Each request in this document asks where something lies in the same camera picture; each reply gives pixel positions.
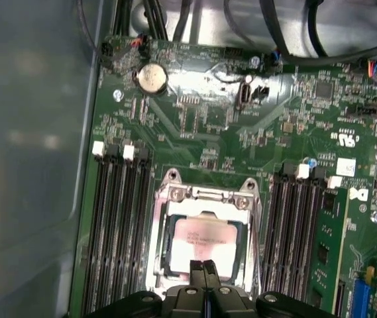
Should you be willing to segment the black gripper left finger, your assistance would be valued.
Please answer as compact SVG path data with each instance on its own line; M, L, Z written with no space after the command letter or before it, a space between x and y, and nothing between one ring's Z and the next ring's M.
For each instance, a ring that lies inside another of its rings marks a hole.
M174 286L164 298L153 291L138 291L98 309L87 317L202 317L205 304L205 272L202 261L190 262L191 285Z

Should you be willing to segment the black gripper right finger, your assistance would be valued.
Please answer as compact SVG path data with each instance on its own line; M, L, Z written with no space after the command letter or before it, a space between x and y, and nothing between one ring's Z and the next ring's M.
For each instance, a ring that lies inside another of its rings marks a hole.
M204 262L204 276L214 317L334 317L320 308L273 291L251 300L236 288L221 284L212 260Z

